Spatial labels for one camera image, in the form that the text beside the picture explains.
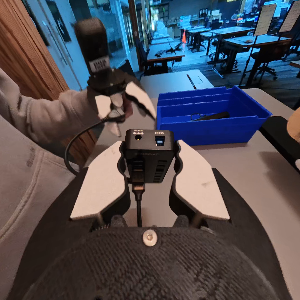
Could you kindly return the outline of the blue plastic bin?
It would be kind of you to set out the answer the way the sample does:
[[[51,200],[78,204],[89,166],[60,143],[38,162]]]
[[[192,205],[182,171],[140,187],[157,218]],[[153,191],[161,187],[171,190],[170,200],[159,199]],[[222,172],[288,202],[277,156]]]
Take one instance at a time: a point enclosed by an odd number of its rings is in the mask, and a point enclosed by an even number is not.
[[[193,113],[229,112],[229,118],[192,122]],[[161,93],[157,129],[190,146],[247,143],[272,113],[238,87]]]

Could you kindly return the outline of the document stand with paper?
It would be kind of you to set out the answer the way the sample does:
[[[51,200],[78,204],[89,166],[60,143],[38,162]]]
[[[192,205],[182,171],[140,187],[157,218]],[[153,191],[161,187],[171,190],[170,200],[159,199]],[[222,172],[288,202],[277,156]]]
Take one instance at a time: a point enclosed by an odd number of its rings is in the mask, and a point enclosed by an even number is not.
[[[276,7],[276,3],[262,6],[253,36],[256,37],[266,35],[268,33]]]
[[[290,6],[290,9],[286,14],[286,17],[282,22],[282,25],[280,26],[278,32],[283,33],[283,32],[291,31],[299,15],[300,15],[300,1],[294,1]]]

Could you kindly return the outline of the person's left hand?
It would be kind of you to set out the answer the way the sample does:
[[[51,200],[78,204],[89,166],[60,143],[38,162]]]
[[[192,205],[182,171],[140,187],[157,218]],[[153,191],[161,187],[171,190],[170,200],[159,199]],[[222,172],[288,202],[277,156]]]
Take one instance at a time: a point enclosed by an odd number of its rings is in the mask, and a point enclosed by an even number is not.
[[[125,119],[130,118],[133,115],[133,106],[132,102],[126,98],[126,95],[122,94],[123,101],[123,112],[125,114]]]

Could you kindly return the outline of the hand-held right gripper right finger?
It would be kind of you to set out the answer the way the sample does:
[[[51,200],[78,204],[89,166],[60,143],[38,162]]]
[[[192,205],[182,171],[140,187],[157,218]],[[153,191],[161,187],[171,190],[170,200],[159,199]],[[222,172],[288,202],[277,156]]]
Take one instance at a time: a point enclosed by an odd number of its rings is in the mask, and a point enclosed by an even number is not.
[[[207,220],[229,221],[229,212],[207,160],[183,140],[175,142],[174,157],[171,210],[177,216],[186,216],[195,228],[205,225]]]

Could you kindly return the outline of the black slim device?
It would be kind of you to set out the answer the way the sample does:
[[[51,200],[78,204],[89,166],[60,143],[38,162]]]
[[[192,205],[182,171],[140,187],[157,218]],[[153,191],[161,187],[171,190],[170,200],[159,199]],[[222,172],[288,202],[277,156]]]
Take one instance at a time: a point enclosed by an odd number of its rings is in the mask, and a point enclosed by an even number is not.
[[[190,116],[190,120],[192,122],[196,122],[196,121],[223,119],[223,118],[229,118],[229,117],[230,117],[229,112],[220,112],[220,113],[216,113],[216,114],[193,113]]]

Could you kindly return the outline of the desk with black clutter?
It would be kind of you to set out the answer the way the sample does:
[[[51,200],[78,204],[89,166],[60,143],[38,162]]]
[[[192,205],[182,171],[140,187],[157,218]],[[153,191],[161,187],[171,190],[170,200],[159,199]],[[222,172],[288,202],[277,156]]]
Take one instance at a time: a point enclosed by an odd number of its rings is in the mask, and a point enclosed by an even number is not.
[[[150,47],[145,61],[145,76],[168,73],[168,63],[182,62],[185,57],[183,43],[172,42]]]

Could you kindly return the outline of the wooden door frame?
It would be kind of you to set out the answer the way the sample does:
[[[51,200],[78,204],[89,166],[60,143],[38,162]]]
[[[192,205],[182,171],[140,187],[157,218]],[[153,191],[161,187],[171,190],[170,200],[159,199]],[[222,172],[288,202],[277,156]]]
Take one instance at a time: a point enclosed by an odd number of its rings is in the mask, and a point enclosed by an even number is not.
[[[67,62],[65,75],[61,73],[47,46],[43,31],[36,29],[23,4],[25,1],[1,1],[1,69],[19,84],[25,96],[35,99],[57,100],[62,92],[69,90],[67,79],[75,90],[86,92],[85,86],[75,83],[77,78]],[[67,139],[58,139],[41,146],[63,157],[67,144],[74,135]],[[84,133],[69,150],[72,162],[83,166],[91,154],[96,139],[92,131]]]

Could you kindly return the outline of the long grey desk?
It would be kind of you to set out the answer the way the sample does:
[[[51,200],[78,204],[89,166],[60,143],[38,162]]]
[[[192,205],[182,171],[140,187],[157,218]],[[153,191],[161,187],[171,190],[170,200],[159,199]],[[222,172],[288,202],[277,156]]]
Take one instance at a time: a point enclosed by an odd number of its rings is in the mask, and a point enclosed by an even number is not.
[[[235,48],[250,48],[251,49],[250,55],[255,52],[259,52],[261,49],[262,51],[275,50],[275,53],[278,58],[277,61],[282,60],[282,58],[285,56],[287,50],[291,46],[291,41],[292,38],[273,36],[273,35],[261,35],[256,37],[243,36],[243,37],[230,38],[224,40],[225,43]],[[255,62],[255,60],[251,58],[250,55],[248,60],[246,61],[246,65],[242,73],[239,86],[242,86],[242,82],[246,73],[249,73],[249,77],[245,86],[249,86],[252,84],[256,67],[258,67],[258,63]]]
[[[239,26],[210,30],[209,33],[211,33],[212,37],[217,39],[215,56],[212,59],[212,61],[216,62],[219,60],[220,45],[223,40],[235,36],[246,36],[248,32],[253,30],[254,30],[253,27],[239,27]]]

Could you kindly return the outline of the black usb hub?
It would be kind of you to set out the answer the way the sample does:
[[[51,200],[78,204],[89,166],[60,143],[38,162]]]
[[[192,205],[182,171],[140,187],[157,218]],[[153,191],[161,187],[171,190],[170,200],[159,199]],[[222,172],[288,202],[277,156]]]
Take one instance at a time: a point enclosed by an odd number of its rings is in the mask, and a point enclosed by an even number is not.
[[[125,159],[131,183],[162,183],[174,158],[174,145],[174,133],[169,130],[127,130]]]

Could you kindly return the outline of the black office chair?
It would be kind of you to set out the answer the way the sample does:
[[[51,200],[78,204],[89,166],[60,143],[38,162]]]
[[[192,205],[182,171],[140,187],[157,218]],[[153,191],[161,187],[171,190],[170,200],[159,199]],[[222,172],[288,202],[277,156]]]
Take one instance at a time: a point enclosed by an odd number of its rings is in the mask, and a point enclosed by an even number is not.
[[[259,83],[261,82],[262,77],[264,76],[264,73],[269,73],[273,76],[273,80],[277,80],[277,74],[275,69],[270,68],[268,65],[272,61],[278,60],[277,55],[275,53],[275,50],[265,50],[262,51],[262,49],[259,52],[255,52],[250,55],[251,58],[255,60],[255,62],[258,63],[258,67],[256,67],[256,71],[253,77],[253,80],[255,81],[257,79],[258,75],[260,76]]]

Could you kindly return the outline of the person's left forearm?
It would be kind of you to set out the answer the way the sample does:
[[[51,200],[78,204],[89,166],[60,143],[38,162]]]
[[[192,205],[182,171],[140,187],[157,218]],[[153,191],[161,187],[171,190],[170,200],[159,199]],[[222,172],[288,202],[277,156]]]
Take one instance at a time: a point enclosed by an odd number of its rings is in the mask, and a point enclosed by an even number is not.
[[[100,122],[95,100],[87,90],[67,90],[54,101],[23,96],[18,85],[0,70],[1,117],[36,143],[51,143]]]

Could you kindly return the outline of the person's grey hoodie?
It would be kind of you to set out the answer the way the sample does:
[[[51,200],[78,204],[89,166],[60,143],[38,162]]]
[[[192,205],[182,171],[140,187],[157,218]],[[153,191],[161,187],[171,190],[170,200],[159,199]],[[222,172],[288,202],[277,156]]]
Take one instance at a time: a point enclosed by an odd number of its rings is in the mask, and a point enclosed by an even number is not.
[[[27,243],[50,205],[74,179],[62,158],[1,116],[1,299],[13,285]]]

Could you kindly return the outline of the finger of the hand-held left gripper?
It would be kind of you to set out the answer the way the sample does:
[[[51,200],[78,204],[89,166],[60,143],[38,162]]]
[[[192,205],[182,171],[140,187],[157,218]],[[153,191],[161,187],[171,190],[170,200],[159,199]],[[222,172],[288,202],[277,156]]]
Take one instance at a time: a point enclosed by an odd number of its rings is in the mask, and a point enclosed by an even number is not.
[[[95,96],[98,117],[100,119],[110,119],[111,114],[111,98],[109,96],[97,95]]]
[[[125,95],[128,100],[135,103],[142,116],[148,115],[153,120],[157,118],[157,111],[148,94],[134,82],[127,84]]]

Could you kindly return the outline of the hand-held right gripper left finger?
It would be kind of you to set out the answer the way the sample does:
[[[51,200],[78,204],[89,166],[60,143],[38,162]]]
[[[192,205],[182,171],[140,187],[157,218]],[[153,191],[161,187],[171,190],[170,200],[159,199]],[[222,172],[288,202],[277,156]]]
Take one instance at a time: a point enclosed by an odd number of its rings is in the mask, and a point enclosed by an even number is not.
[[[129,210],[124,147],[124,142],[117,141],[90,163],[71,220],[95,219],[104,225],[111,223],[114,216],[123,216]]]

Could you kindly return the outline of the tan board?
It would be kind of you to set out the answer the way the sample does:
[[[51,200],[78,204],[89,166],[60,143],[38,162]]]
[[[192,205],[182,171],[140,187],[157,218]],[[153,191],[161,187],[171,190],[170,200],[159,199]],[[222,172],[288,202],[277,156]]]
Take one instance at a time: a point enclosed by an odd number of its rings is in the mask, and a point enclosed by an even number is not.
[[[289,118],[287,132],[291,138],[300,144],[300,108],[295,110]]]

